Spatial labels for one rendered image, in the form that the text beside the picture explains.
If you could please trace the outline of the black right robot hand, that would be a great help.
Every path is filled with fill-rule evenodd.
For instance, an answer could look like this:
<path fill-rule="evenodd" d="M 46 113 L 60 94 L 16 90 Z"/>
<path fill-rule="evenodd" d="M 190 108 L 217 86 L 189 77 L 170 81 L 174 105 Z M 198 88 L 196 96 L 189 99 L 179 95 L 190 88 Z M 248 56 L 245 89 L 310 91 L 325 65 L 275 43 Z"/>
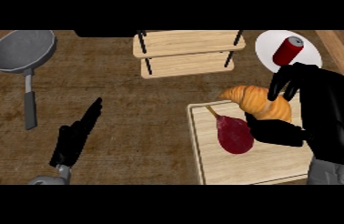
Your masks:
<path fill-rule="evenodd" d="M 303 126 L 282 120 L 258 120 L 246 113 L 252 137 L 291 147 L 307 142 L 316 159 L 344 165 L 344 76 L 316 65 L 294 63 L 273 75 L 269 101 L 276 100 L 282 87 L 288 101 L 300 93 Z"/>

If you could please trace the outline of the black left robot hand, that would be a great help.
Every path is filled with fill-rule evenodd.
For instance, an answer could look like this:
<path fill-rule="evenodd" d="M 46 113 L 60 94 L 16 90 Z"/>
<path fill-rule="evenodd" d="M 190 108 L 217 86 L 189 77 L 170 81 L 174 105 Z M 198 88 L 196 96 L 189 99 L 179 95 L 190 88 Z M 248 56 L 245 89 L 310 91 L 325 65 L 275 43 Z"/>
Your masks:
<path fill-rule="evenodd" d="M 59 136 L 52 153 L 50 166 L 65 165 L 72 167 L 83 153 L 86 139 L 100 116 L 102 98 L 99 97 L 87 108 L 83 118 L 71 126 L 59 127 Z"/>

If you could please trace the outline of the golden brown croissant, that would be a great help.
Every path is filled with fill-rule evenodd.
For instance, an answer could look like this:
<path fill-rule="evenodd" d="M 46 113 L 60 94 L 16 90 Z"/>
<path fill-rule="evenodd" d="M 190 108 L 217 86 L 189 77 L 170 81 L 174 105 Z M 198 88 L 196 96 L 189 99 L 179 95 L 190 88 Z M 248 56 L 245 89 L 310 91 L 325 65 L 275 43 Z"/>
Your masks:
<path fill-rule="evenodd" d="M 229 99 L 239 108 L 258 120 L 282 120 L 292 122 L 292 107 L 283 96 L 275 101 L 267 99 L 269 89 L 257 86 L 235 86 L 227 88 L 220 98 Z"/>

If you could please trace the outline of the pale wooden tray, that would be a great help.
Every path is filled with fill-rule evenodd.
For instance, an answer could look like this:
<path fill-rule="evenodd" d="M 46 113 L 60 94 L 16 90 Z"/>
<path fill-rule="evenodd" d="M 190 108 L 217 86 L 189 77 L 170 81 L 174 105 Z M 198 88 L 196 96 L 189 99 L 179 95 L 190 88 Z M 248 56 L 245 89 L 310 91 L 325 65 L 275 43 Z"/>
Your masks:
<path fill-rule="evenodd" d="M 217 121 L 205 108 L 243 119 L 239 106 L 229 100 L 187 105 L 187 123 L 198 181 L 204 185 L 276 184 L 307 177 L 311 150 L 254 142 L 252 149 L 235 155 L 217 141 Z"/>

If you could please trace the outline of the wooden tiered shelf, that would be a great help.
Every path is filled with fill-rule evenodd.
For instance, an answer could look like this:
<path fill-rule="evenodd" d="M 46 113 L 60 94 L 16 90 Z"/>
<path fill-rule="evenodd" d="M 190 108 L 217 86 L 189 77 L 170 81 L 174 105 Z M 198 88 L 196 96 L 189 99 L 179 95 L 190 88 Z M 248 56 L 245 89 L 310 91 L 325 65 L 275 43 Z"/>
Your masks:
<path fill-rule="evenodd" d="M 233 52 L 245 48 L 242 30 L 170 30 L 133 37 L 142 77 L 187 76 L 233 70 Z"/>

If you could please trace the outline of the dark red pear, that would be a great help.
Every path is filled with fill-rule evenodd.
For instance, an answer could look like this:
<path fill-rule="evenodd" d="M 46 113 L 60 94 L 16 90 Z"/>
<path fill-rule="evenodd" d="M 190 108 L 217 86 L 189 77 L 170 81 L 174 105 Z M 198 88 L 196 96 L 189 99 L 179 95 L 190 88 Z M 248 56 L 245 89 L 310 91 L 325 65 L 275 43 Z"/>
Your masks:
<path fill-rule="evenodd" d="M 221 116 L 215 110 L 205 107 L 217 119 L 217 141 L 223 149 L 232 154 L 245 154 L 254 145 L 246 122 L 241 118 Z"/>

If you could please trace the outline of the red soda can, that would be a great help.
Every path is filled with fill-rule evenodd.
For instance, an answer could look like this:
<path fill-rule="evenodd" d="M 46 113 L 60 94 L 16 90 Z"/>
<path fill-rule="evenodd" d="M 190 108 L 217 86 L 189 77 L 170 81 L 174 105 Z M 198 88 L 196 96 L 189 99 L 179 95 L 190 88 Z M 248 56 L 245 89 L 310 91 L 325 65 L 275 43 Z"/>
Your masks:
<path fill-rule="evenodd" d="M 275 64 L 277 66 L 288 65 L 303 49 L 304 49 L 303 39 L 297 36 L 286 37 L 273 54 Z"/>

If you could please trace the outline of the pale wooden board edge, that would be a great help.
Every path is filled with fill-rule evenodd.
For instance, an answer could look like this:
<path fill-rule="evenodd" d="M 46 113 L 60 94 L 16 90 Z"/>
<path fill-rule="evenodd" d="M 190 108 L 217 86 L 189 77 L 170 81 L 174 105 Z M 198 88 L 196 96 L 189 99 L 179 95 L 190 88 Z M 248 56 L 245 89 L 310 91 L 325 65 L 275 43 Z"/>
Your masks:
<path fill-rule="evenodd" d="M 316 33 L 344 75 L 344 30 L 317 30 Z"/>

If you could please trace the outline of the white round plate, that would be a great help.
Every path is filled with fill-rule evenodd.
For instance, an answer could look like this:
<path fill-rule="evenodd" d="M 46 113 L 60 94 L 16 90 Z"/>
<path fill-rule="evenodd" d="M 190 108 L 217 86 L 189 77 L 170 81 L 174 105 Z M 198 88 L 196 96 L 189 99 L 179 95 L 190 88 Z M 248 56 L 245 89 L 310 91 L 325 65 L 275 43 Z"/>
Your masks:
<path fill-rule="evenodd" d="M 263 65 L 273 73 L 279 70 L 279 65 L 273 62 L 273 54 L 289 36 L 298 37 L 304 43 L 304 48 L 292 59 L 292 63 L 300 62 L 322 67 L 322 55 L 307 38 L 288 30 L 267 30 L 257 37 L 255 54 Z"/>

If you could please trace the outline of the grey frying pan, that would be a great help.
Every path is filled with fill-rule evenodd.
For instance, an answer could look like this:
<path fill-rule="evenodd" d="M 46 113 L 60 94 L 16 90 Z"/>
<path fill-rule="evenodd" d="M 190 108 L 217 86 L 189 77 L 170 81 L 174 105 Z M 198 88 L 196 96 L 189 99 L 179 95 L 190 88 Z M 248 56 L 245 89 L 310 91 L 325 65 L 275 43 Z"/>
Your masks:
<path fill-rule="evenodd" d="M 0 39 L 0 71 L 24 74 L 24 124 L 37 127 L 37 102 L 32 90 L 35 69 L 50 60 L 56 50 L 52 30 L 15 30 Z"/>

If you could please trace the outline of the black appliance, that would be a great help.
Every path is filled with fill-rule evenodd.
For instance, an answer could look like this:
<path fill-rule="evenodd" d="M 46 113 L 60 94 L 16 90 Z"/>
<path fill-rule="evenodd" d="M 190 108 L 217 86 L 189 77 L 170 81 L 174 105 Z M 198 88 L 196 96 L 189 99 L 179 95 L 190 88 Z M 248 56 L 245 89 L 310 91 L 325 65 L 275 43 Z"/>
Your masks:
<path fill-rule="evenodd" d="M 80 37 L 133 37 L 137 34 L 136 30 L 77 30 Z"/>

